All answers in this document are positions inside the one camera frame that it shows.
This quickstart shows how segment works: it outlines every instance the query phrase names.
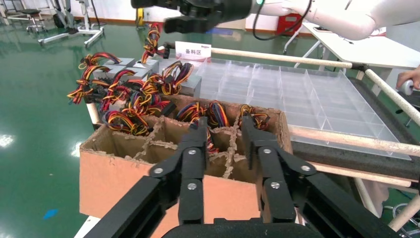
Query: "green epoxy floor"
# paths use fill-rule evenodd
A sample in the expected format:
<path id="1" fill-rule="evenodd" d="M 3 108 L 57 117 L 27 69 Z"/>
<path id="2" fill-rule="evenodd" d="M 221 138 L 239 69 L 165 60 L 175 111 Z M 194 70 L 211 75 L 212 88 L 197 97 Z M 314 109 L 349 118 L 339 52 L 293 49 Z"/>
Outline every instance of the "green epoxy floor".
<path id="1" fill-rule="evenodd" d="M 87 217 L 79 214 L 79 158 L 73 151 L 93 129 L 86 107 L 69 106 L 66 94 L 76 87 L 83 56 L 107 51 L 138 59 L 146 33 L 133 26 L 107 25 L 106 37 L 89 49 L 83 45 L 87 37 L 81 36 L 40 47 L 25 27 L 26 22 L 0 25 L 0 138 L 10 135 L 13 140 L 0 147 L 0 238 L 71 238 Z M 53 29 L 49 35 L 56 33 Z M 232 36 L 163 34 L 160 42 L 176 40 L 281 54 L 288 38 L 261 42 L 250 33 L 234 31 Z M 300 38 L 289 46 L 288 54 L 302 56 L 314 43 L 313 38 Z M 215 57 L 279 65 L 272 60 Z M 310 57 L 316 58 L 316 52 Z M 395 105 L 388 104 L 395 111 Z M 57 214 L 44 219 L 53 209 Z"/>

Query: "red fire extinguisher box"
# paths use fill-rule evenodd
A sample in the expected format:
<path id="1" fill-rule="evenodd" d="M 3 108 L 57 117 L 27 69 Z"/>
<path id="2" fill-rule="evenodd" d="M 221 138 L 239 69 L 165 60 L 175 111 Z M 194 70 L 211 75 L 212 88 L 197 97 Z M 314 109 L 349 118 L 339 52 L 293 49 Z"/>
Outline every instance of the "red fire extinguisher box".
<path id="1" fill-rule="evenodd" d="M 299 19 L 301 19 L 301 16 L 297 13 L 291 13 L 289 15 L 279 17 L 277 33 L 283 32 L 287 28 L 293 26 L 293 24 L 295 24 Z M 298 24 L 290 31 L 285 32 L 284 35 L 292 36 L 299 29 L 299 27 L 301 27 L 301 25 L 302 23 Z"/>

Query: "cardboard box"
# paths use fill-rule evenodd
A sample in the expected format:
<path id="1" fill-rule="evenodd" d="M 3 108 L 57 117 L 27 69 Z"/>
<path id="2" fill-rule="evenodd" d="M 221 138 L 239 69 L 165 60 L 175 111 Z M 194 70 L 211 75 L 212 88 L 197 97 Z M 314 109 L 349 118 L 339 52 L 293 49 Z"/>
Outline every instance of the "cardboard box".
<path id="1" fill-rule="evenodd" d="M 187 96 L 167 96 L 177 105 L 169 117 L 146 116 L 153 131 L 146 137 L 112 131 L 105 125 L 94 132 L 80 147 L 80 212 L 103 217 L 117 201 L 142 177 L 149 174 L 153 164 L 173 155 L 181 135 L 189 124 L 173 119 L 185 105 L 210 100 Z M 244 156 L 242 133 L 238 126 L 241 105 L 224 103 L 230 127 L 211 129 L 219 153 L 210 155 L 204 184 L 205 223 L 214 218 L 248 220 L 259 217 L 255 177 L 248 170 Z M 277 135 L 279 145 L 291 152 L 285 114 L 279 110 L 257 108 L 271 117 L 268 131 Z M 178 207 L 167 210 L 153 237 L 161 237 L 178 226 Z"/>

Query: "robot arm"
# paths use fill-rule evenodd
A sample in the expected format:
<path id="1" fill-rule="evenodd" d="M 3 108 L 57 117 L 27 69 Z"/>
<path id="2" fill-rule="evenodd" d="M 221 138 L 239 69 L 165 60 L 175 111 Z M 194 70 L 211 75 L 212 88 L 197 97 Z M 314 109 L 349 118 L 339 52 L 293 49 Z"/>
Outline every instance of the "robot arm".
<path id="1" fill-rule="evenodd" d="M 131 0 L 134 8 L 160 6 L 183 16 L 165 21 L 165 32 L 205 33 L 216 25 L 257 13 L 260 0 Z M 310 0 L 265 0 L 260 15 L 303 15 Z M 349 0 L 346 9 L 311 0 L 305 19 L 344 38 L 361 40 L 375 29 L 420 20 L 420 0 Z"/>
<path id="2" fill-rule="evenodd" d="M 353 0 L 348 9 L 318 2 L 312 2 L 305 19 L 350 40 L 364 39 L 380 27 L 420 20 L 418 0 Z M 307 4 L 307 0 L 266 0 L 260 14 L 278 16 L 295 11 L 302 15 Z"/>

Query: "white sign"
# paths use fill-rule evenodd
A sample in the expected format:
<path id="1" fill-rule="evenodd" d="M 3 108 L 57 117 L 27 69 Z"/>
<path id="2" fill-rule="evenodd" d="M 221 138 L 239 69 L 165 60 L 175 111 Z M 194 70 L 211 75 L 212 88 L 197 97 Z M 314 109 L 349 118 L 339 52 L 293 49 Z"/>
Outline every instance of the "white sign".
<path id="1" fill-rule="evenodd" d="M 197 58 L 210 58 L 211 45 L 175 41 L 175 52 L 177 57 L 195 56 Z"/>

